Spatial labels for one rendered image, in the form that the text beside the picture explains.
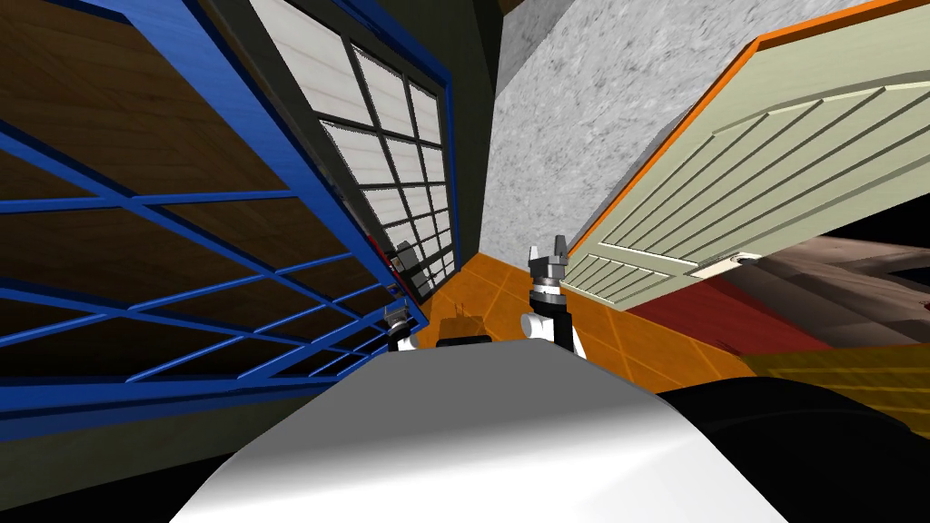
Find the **blue lattice door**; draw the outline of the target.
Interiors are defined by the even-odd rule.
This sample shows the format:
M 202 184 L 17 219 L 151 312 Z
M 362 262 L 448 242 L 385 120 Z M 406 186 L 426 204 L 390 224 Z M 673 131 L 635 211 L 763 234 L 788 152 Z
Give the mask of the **blue lattice door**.
M 0 442 L 321 393 L 418 303 L 203 0 L 0 0 Z

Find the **dark door with white panes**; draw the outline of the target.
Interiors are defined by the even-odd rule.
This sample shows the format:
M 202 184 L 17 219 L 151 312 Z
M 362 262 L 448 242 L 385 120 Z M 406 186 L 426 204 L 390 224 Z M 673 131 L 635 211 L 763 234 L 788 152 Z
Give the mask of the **dark door with white panes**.
M 349 0 L 203 0 L 238 60 L 418 303 L 456 254 L 443 91 L 380 42 Z M 403 240 L 426 281 L 391 263 Z

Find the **pale green panelled door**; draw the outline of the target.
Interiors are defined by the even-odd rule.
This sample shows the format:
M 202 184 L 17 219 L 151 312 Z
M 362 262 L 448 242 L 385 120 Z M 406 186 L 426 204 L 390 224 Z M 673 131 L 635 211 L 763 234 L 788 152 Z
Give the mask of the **pale green panelled door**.
M 623 311 L 930 192 L 930 0 L 871 0 L 759 36 L 569 253 L 565 288 Z

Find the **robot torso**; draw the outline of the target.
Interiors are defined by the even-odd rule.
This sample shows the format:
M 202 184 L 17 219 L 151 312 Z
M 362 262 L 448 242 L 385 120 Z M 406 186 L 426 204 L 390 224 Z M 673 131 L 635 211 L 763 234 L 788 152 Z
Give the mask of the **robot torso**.
M 787 523 L 653 391 L 541 339 L 383 353 L 171 523 Z

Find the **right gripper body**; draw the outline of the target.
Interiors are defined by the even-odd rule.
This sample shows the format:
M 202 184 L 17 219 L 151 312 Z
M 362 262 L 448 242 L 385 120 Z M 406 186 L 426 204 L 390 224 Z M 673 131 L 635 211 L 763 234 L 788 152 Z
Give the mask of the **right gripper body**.
M 541 294 L 561 294 L 561 282 L 566 278 L 568 260 L 558 261 L 550 256 L 540 256 L 540 264 L 529 266 L 532 290 Z

